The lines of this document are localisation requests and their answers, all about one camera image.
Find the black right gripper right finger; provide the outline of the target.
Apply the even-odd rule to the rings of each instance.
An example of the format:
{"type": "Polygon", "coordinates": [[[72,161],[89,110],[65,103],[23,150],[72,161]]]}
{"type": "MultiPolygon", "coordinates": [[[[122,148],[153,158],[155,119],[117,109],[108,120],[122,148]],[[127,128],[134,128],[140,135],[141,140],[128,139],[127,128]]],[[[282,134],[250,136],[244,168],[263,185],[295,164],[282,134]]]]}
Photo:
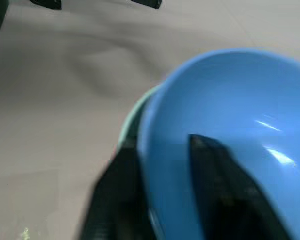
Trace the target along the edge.
{"type": "Polygon", "coordinates": [[[261,188],[225,145],[191,134],[189,158],[204,239],[291,239],[261,188]]]}

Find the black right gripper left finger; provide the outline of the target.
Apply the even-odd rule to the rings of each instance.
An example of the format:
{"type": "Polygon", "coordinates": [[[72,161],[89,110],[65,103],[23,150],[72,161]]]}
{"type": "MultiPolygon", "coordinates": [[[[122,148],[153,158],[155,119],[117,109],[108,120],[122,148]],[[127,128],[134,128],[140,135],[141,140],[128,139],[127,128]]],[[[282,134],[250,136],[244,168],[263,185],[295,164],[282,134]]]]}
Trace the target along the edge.
{"type": "Polygon", "coordinates": [[[79,240],[150,240],[152,226],[137,152],[127,139],[96,181],[79,240]]]}

